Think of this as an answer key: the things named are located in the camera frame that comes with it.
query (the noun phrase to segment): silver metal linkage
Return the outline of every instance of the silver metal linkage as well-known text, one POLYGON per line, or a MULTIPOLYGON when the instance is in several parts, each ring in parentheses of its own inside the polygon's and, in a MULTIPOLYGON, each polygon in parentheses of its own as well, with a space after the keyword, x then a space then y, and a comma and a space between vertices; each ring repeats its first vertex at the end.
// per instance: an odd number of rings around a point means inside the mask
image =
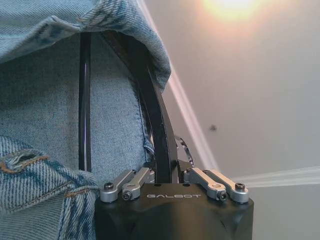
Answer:
POLYGON ((140 190, 143 184, 153 184, 154 182, 155 172, 147 167, 141 168, 130 182, 123 185, 123 200, 129 201, 138 198, 140 196, 140 190))
POLYGON ((223 184, 212 180, 208 175, 206 175, 197 167, 188 168, 184 172, 183 179, 185 183, 200 184, 203 188, 206 189, 207 196, 212 199, 218 201, 227 200, 226 187, 223 184))
POLYGON ((211 179, 223 184, 230 198, 237 203, 247 203, 249 201, 249 191, 243 183, 235 183, 231 179, 221 174, 216 169, 204 170, 211 179))
POLYGON ((135 173, 135 170, 126 170, 113 182, 104 184, 103 189, 100 190, 100 200, 104 203, 112 203, 117 200, 123 185, 133 179, 135 173))

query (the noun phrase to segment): blue denim jeans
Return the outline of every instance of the blue denim jeans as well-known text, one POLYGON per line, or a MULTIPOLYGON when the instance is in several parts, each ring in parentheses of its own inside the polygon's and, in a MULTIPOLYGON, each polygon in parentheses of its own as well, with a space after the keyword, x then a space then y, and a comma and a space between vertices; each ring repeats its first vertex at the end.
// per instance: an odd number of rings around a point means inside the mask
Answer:
POLYGON ((161 89, 170 64, 134 0, 0 0, 0 240, 95 239, 98 188, 152 156, 137 86, 100 36, 145 44, 161 89), (78 168, 79 35, 92 34, 92 173, 78 168))

